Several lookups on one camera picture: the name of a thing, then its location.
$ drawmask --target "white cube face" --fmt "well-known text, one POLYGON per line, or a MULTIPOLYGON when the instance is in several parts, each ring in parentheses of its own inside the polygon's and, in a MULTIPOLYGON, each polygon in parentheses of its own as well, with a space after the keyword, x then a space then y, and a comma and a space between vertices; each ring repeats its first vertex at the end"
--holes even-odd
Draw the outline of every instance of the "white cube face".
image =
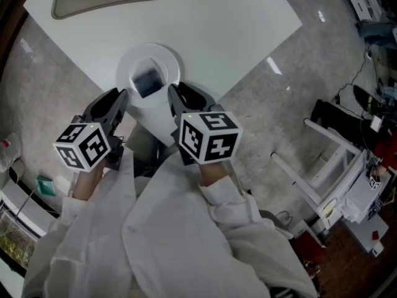
POLYGON ((242 134, 231 112, 182 114, 179 144, 203 165, 234 157, 242 134))
POLYGON ((53 145, 68 168, 85 172, 110 151, 99 123, 70 124, 53 145))

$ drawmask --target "white table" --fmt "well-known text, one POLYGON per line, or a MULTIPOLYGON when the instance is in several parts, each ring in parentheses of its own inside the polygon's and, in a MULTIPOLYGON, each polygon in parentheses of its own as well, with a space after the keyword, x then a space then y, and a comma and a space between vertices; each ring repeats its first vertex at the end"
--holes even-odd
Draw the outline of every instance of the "white table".
MULTIPOLYGON (((286 0, 155 0, 106 7, 63 20, 53 0, 25 8, 48 36, 104 91, 115 87, 121 57, 157 43, 174 51, 182 80, 219 99, 301 22, 286 0)), ((175 129, 167 103, 129 113, 165 144, 175 129)))

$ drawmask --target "wooden floor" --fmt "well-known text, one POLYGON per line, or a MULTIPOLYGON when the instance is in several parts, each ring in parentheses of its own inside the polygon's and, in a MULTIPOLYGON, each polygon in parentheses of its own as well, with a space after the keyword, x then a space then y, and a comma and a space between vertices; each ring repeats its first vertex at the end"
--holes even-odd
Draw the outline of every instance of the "wooden floor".
POLYGON ((389 230, 381 240, 385 249, 377 258, 364 252, 343 223, 327 237, 318 274, 326 298, 369 297, 397 267, 397 205, 382 208, 380 216, 389 230))

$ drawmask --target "gray speckled floor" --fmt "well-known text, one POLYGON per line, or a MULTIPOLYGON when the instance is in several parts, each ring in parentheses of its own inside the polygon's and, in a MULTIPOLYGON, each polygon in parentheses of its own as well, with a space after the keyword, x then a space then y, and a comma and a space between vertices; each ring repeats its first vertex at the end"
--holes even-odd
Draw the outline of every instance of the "gray speckled floor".
MULTIPOLYGON (((300 173, 310 169, 328 144, 303 126, 303 118, 310 115, 318 98, 331 100, 352 80, 362 64, 365 45, 357 35, 348 0, 288 1, 303 26, 270 55, 281 74, 264 59, 221 104, 244 127, 235 160, 243 186, 252 189, 260 208, 273 213, 287 209, 296 222, 312 211, 289 177, 271 161, 270 153, 277 151, 300 173)), ((356 84, 372 93, 375 77, 370 61, 356 84)), ((0 84, 0 137, 10 131, 22 137, 25 180, 30 185, 39 173, 71 179, 71 172, 49 147, 73 115, 100 93, 28 18, 0 84)), ((341 96, 342 105, 361 113, 350 86, 341 96)), ((127 116, 119 134, 128 135, 134 124, 127 116)))

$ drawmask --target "white lab coat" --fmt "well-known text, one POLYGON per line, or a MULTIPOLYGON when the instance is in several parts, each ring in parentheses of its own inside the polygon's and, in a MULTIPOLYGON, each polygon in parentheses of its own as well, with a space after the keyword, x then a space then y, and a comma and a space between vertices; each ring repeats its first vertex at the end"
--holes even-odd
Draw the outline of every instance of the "white lab coat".
POLYGON ((120 171, 109 171, 89 201, 64 200, 22 297, 256 298, 270 297, 272 286, 317 297, 254 199, 230 177, 199 187, 198 171, 177 153, 151 179, 134 180, 126 150, 120 171))

